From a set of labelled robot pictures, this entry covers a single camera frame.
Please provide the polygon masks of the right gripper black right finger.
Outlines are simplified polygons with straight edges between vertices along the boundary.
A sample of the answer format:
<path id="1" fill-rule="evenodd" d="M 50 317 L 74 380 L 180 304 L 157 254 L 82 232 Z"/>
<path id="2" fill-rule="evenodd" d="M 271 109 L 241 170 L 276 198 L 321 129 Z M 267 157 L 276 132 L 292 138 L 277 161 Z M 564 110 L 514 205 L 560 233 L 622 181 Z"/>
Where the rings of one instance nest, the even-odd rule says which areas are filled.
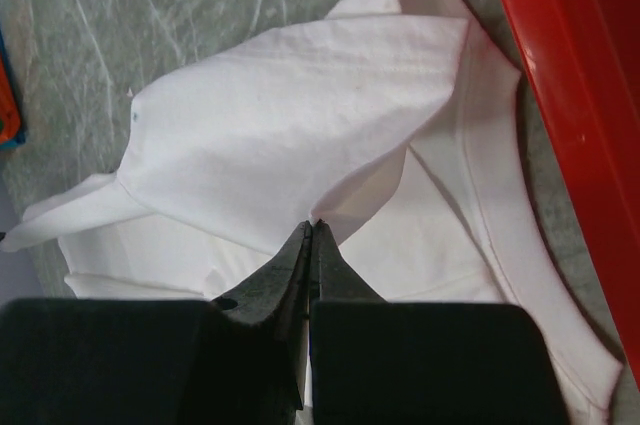
<path id="1" fill-rule="evenodd" d="M 387 302 L 313 229 L 317 424 L 564 424 L 542 334 L 510 304 Z"/>

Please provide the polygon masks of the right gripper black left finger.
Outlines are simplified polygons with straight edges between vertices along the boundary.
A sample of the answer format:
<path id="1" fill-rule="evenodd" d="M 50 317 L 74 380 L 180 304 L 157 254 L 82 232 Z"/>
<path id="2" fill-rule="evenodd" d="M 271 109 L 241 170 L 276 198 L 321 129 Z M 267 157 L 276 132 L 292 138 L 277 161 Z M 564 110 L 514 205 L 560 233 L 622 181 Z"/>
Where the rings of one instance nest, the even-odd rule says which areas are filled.
<path id="1" fill-rule="evenodd" d="M 211 301 L 18 299 L 5 424 L 291 424 L 304 401 L 312 228 Z"/>

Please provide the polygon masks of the white t shirt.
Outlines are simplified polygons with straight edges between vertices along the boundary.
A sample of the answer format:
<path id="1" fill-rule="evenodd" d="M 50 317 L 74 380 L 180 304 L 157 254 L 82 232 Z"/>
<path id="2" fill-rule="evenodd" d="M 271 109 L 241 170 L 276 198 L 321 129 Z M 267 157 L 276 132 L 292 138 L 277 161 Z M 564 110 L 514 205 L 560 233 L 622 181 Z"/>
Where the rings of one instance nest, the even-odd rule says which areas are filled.
<path id="1" fill-rule="evenodd" d="M 79 297 L 204 299 L 322 220 L 385 299 L 523 307 L 571 422 L 605 424 L 622 366 L 541 237 L 519 80 L 463 0 L 340 0 L 141 90 L 119 168 L 31 205 L 1 247 L 56 240 Z"/>

